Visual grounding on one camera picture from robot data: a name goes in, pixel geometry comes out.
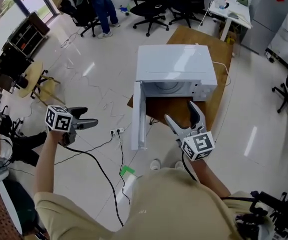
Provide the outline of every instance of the white desk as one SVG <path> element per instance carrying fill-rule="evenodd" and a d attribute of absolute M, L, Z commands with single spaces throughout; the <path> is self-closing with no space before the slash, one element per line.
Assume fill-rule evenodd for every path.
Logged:
<path fill-rule="evenodd" d="M 211 13 L 227 19 L 223 34 L 220 37 L 222 41 L 225 41 L 231 22 L 240 24 L 248 29 L 252 28 L 252 25 L 250 24 L 249 8 L 235 0 L 227 0 L 227 2 L 229 3 L 229 7 L 226 9 L 216 8 L 214 2 L 212 2 L 209 8 Z M 228 17 L 228 14 L 233 12 L 238 15 L 239 19 Z"/>

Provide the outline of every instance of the jeans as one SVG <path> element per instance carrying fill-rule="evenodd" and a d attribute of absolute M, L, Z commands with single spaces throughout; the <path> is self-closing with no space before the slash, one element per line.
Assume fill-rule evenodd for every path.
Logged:
<path fill-rule="evenodd" d="M 45 143 L 47 134 L 41 132 L 30 137 L 16 137 L 13 142 L 13 156 L 11 162 L 23 161 L 26 164 L 36 167 L 39 155 L 32 149 Z"/>
<path fill-rule="evenodd" d="M 92 0 L 92 5 L 98 16 L 103 32 L 105 34 L 109 33 L 110 29 L 107 14 L 110 16 L 112 24 L 118 23 L 113 2 L 111 0 Z"/>

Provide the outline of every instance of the microwave door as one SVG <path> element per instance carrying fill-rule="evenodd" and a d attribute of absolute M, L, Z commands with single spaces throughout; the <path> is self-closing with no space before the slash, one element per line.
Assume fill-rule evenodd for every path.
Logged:
<path fill-rule="evenodd" d="M 134 84 L 131 149 L 146 149 L 146 96 L 140 82 Z"/>

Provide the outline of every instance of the white tile floor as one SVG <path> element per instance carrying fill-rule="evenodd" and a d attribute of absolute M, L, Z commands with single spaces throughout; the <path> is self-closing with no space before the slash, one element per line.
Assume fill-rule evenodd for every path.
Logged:
<path fill-rule="evenodd" d="M 72 147 L 90 150 L 108 141 L 111 129 L 124 127 L 126 131 L 121 138 L 125 165 L 140 176 L 148 170 L 152 159 L 159 158 L 171 164 L 180 154 L 175 135 L 160 123 L 148 128 L 148 150 L 131 151 L 132 110 L 127 107 L 133 93 L 138 46 L 165 44 L 178 23 L 170 26 L 169 31 L 153 25 L 151 36 L 147 38 L 147 25 L 132 28 L 133 23 L 139 21 L 136 16 L 121 13 L 118 16 L 121 27 L 112 30 L 111 38 L 92 38 L 89 31 L 84 38 L 73 36 L 72 41 L 62 48 L 61 44 L 79 28 L 68 16 L 58 17 L 51 23 L 49 39 L 35 60 L 42 60 L 44 69 L 49 69 L 49 75 L 62 82 L 57 93 L 68 107 L 86 106 L 89 109 L 86 116 L 99 120 L 95 128 L 78 132 L 80 137 Z M 198 24 L 193 22 L 192 27 L 197 29 Z M 217 27 L 217 23 L 206 18 L 199 30 L 217 35 Z M 279 197 L 283 191 L 288 192 L 288 118 L 285 110 L 281 114 L 276 113 L 281 100 L 271 92 L 271 88 L 285 80 L 287 70 L 238 45 L 235 45 L 234 51 L 236 56 L 232 58 L 229 71 L 231 84 L 225 88 L 212 129 L 216 149 L 207 162 L 231 192 L 263 190 Z M 45 108 L 40 102 L 32 101 L 29 97 L 21 99 L 16 93 L 6 94 L 3 99 L 4 104 L 10 105 L 13 119 L 26 117 L 23 131 L 28 136 L 44 128 Z M 73 154 L 59 147 L 56 162 Z M 122 182 L 118 173 L 122 158 L 117 137 L 92 151 L 92 154 L 103 166 L 116 188 L 116 194 L 121 196 Z M 13 166 L 34 173 L 33 167 L 21 162 Z M 120 225 L 112 190 L 91 157 L 82 154 L 55 168 L 55 193 L 71 198 L 108 229 L 118 230 Z M 19 171 L 12 173 L 32 193 L 33 177 Z M 131 195 L 130 188 L 126 194 Z M 119 202 L 119 210 L 125 221 L 129 205 L 124 197 Z"/>

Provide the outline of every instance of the microwave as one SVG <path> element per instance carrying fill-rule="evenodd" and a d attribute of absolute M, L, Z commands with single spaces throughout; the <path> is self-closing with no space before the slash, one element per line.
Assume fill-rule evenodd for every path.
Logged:
<path fill-rule="evenodd" d="M 217 79 L 205 45 L 142 45 L 138 48 L 134 83 L 131 149 L 146 149 L 146 98 L 209 99 Z"/>

